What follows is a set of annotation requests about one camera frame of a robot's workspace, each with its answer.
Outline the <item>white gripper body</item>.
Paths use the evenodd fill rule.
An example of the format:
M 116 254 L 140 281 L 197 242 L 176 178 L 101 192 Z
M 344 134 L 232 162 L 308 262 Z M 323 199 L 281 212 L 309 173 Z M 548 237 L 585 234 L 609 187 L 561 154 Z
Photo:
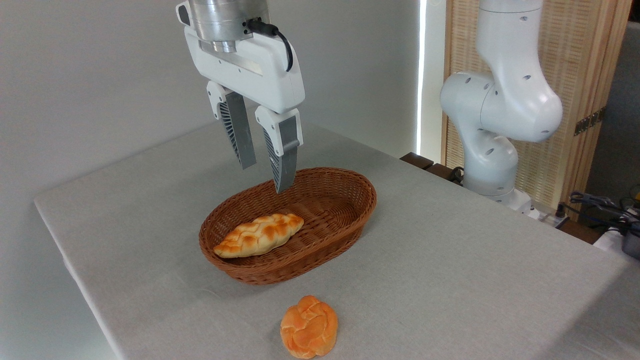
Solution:
M 256 34 L 236 43 L 236 51 L 214 51 L 195 30 L 183 29 L 190 55 L 205 78 L 278 114 L 295 109 L 306 98 L 299 64 L 286 71 L 288 57 L 280 39 Z

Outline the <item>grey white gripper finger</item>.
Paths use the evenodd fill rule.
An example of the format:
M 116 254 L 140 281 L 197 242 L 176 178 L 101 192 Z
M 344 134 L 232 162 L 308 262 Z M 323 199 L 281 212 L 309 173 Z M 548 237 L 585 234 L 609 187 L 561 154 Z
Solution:
M 303 142 L 300 112 L 297 108 L 278 114 L 263 105 L 254 112 L 262 126 L 273 173 L 276 193 L 291 187 L 297 173 L 297 152 Z
M 214 117 L 222 122 L 240 166 L 243 169 L 254 166 L 257 161 L 243 96 L 212 80 L 206 91 Z

